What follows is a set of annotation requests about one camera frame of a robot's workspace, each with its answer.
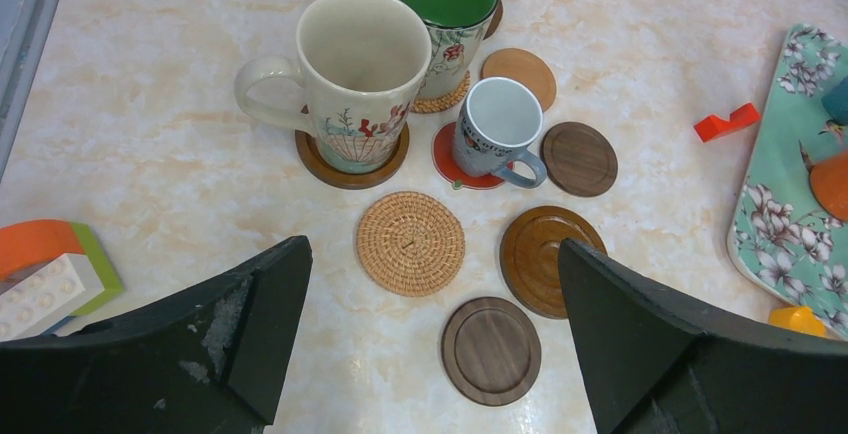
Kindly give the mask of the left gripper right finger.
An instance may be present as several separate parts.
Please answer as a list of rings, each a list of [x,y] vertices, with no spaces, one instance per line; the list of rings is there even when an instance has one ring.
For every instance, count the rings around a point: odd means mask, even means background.
[[[847,345],[682,293],[587,244],[561,290],[601,433],[843,433]]]

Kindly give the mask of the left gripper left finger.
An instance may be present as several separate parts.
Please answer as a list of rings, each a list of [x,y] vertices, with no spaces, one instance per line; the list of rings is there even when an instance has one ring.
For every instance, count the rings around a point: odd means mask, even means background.
[[[313,253],[290,237],[66,336],[1,346],[5,433],[260,433],[273,424]]]

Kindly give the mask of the dark woven coaster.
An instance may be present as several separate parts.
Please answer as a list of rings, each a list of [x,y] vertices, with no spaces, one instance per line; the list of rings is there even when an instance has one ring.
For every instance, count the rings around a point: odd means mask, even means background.
[[[522,309],[499,297],[478,297],[458,307],[442,331],[446,376],[469,400],[487,407],[526,395],[541,368],[534,324]]]

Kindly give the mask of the large brown wooden saucer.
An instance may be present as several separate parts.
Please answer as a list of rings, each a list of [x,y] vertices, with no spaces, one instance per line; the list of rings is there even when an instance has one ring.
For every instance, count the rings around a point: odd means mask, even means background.
[[[574,238],[607,251],[595,228],[575,212],[552,205],[531,208],[507,227],[500,244],[502,277],[527,309],[549,319],[568,317],[561,291],[561,242]]]

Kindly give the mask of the dark walnut coaster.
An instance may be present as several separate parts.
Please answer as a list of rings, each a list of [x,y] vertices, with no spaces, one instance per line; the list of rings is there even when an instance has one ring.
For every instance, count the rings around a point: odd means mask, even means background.
[[[617,178],[615,150],[599,131],[584,123],[568,121],[551,127],[540,154],[548,178],[571,195],[600,196]]]

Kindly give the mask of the medium brown round coaster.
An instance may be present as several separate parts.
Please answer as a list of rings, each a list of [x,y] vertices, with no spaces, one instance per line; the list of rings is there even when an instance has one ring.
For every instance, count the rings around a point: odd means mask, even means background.
[[[403,164],[410,144],[408,108],[395,106],[385,123],[353,119],[344,110],[321,125],[317,138],[297,131],[297,153],[320,181],[340,189],[362,190],[390,179]]]

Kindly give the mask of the cork coaster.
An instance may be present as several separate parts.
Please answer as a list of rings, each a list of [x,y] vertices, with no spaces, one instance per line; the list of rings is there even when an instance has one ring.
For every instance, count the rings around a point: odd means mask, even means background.
[[[460,221],[442,203],[420,192],[399,191],[366,209],[355,248],[365,272],[380,287],[425,297],[454,280],[466,242]]]

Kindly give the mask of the small grey cup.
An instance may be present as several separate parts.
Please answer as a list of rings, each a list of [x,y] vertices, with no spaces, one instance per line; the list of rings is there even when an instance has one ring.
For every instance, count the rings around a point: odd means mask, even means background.
[[[493,175],[525,189],[539,187],[547,168],[529,151],[544,113],[536,96],[506,77],[478,81],[464,99],[455,125],[452,157],[472,177]]]

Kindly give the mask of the red round coaster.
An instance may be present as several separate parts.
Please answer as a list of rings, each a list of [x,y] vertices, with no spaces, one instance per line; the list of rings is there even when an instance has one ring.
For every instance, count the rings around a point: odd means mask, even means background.
[[[505,184],[505,180],[491,174],[470,176],[458,166],[452,157],[455,124],[456,122],[450,122],[443,125],[434,136],[431,154],[436,171],[455,190],[491,190]]]

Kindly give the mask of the light wood coaster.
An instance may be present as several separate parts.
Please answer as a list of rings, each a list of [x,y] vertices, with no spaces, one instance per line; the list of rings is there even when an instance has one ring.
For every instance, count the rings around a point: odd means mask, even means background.
[[[534,53],[505,48],[491,53],[482,63],[480,78],[504,77],[527,87],[546,112],[557,97],[557,80],[548,64]]]

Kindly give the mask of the woven rattan coaster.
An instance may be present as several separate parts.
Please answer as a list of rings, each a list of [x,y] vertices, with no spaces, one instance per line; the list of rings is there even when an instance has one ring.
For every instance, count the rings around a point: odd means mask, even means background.
[[[416,99],[412,111],[419,114],[433,114],[446,111],[460,104],[467,95],[471,85],[471,74],[466,71],[459,86],[444,96],[434,99]]]

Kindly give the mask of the cream seashell mug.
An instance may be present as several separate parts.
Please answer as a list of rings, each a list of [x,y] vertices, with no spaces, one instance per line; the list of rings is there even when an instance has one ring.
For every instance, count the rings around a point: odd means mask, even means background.
[[[296,57],[254,59],[238,72],[239,108],[262,122],[311,136],[333,168],[365,174],[399,141],[431,59],[428,30],[399,0],[316,0],[299,19]],[[252,98],[261,81],[286,78],[305,92],[307,113]]]

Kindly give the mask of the dark brown grooved coaster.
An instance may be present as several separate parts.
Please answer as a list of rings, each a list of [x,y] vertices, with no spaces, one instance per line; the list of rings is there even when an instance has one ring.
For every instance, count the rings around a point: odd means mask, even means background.
[[[491,22],[489,23],[488,29],[483,37],[483,39],[489,39],[494,33],[497,31],[501,20],[503,17],[503,3],[502,0],[498,0],[496,4],[495,11],[491,18]]]

